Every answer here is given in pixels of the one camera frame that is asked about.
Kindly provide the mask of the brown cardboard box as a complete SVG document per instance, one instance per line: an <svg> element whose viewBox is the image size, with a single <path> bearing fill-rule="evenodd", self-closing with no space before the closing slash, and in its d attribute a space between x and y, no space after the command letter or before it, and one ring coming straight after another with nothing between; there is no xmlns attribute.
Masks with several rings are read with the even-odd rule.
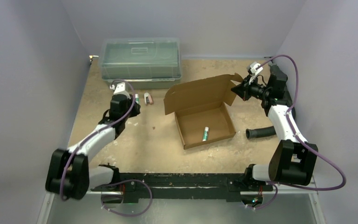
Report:
<svg viewBox="0 0 358 224"><path fill-rule="evenodd" d="M236 135L227 110L236 98L231 91L243 78L235 73L218 75L172 86L165 94L165 114L173 114L184 149L190 149ZM202 141L209 127L208 140Z"/></svg>

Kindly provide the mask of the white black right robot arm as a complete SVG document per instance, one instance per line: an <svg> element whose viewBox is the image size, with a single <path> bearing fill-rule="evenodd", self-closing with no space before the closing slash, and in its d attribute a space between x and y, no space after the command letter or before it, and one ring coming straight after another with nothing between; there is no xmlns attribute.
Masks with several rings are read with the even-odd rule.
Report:
<svg viewBox="0 0 358 224"><path fill-rule="evenodd" d="M296 124L289 124L290 120L294 120L295 113L289 111L293 101L286 86L287 75L277 65L271 65L270 69L268 83L259 84L262 67L257 62L250 64L247 67L249 75L231 89L244 101L251 97L261 100L262 108L280 140L268 165L251 164L246 169L243 184L249 190L256 189L262 181L306 186L311 181L317 159L307 149L310 147L317 151L317 146L307 142Z"/></svg>

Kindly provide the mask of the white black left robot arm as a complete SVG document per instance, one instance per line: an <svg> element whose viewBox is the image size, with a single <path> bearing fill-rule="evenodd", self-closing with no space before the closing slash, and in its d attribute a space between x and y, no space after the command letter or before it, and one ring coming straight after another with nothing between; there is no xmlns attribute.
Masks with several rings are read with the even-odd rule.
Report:
<svg viewBox="0 0 358 224"><path fill-rule="evenodd" d="M58 148L52 153L45 190L66 201L80 200L89 189L99 185L109 191L118 189L120 178L114 174L113 166L101 165L91 173L89 161L120 136L128 118L139 114L140 105L134 96L127 93L114 94L110 108L103 113L103 118L90 134L73 146Z"/></svg>

